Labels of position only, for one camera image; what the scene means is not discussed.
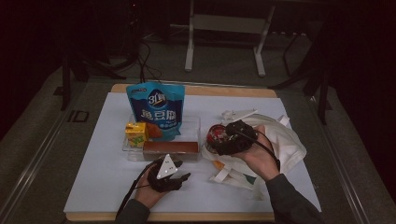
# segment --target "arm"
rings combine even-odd
[[[265,133],[264,126],[256,128]],[[268,148],[271,143],[262,134],[258,141]],[[324,223],[318,209],[300,194],[288,179],[279,173],[274,159],[257,144],[243,152],[235,153],[266,183],[274,209],[276,223]]]
[[[151,209],[167,192],[157,192],[152,189],[147,180],[149,168],[137,183],[137,192],[134,199],[128,201],[115,223],[144,224],[149,218]]]

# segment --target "snack package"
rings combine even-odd
[[[135,121],[147,123],[153,141],[171,141],[180,135],[184,86],[145,82],[128,86],[126,92]]]

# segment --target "transparent tray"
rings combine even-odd
[[[189,142],[191,144],[196,143],[197,152],[145,151],[143,147],[131,147],[126,137],[124,138],[122,150],[128,151],[129,161],[155,161],[166,154],[170,154],[172,158],[182,161],[198,161],[201,154],[201,119],[197,116],[183,116],[179,130],[180,135],[177,135],[171,142]]]

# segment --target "yellow juice carton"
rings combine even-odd
[[[149,132],[145,122],[128,122],[125,134],[131,147],[143,147],[145,141],[149,140]]]

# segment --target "hand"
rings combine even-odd
[[[263,125],[259,125],[255,129],[260,132],[257,140],[269,149],[272,149],[271,143],[268,139],[262,136],[262,133],[265,133],[265,127]],[[264,148],[257,144],[253,144],[251,148],[246,151],[238,152],[231,156],[243,160],[247,166],[264,181],[270,180],[279,175],[279,171],[277,170],[276,162],[273,157]]]
[[[151,209],[166,193],[169,192],[169,191],[158,192],[157,190],[152,189],[151,186],[149,185],[149,181],[148,181],[149,171],[155,165],[156,164],[148,168],[147,171],[139,179],[139,182],[137,182],[138,189],[136,191],[136,194],[134,195],[134,199],[141,202],[148,209]]]

